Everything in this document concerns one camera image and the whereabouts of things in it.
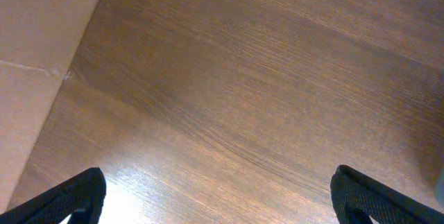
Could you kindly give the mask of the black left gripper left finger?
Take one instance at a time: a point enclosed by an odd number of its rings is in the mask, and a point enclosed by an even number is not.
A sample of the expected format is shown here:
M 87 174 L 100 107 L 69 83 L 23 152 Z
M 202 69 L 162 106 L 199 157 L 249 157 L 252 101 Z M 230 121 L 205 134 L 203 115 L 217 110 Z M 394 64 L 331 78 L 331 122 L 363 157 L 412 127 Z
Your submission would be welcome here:
M 7 224 L 98 224 L 106 195 L 100 168 L 92 167 L 1 215 Z

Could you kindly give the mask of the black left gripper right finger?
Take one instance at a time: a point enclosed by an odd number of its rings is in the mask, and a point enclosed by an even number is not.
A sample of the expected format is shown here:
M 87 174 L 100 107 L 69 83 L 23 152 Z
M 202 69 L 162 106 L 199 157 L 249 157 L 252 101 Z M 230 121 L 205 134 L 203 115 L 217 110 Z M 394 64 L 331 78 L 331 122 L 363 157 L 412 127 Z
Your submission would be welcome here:
M 442 213 L 347 165 L 337 167 L 330 189 L 340 224 L 443 222 Z

